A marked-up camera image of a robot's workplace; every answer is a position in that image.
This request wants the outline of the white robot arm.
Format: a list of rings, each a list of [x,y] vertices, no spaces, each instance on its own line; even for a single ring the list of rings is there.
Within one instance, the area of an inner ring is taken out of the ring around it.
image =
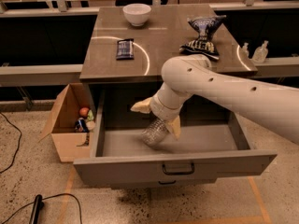
[[[194,95],[212,101],[280,136],[299,143],[299,90],[215,73],[204,55],[177,56],[162,67],[163,85],[132,106],[153,113],[167,130],[180,136],[179,112]]]

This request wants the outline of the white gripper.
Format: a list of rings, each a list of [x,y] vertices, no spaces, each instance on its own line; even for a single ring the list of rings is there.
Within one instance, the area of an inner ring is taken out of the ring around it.
[[[180,138],[180,113],[183,104],[192,97],[191,94],[174,91],[165,83],[150,98],[136,102],[131,110],[143,114],[152,112],[157,118],[165,121],[166,129],[176,138]]]

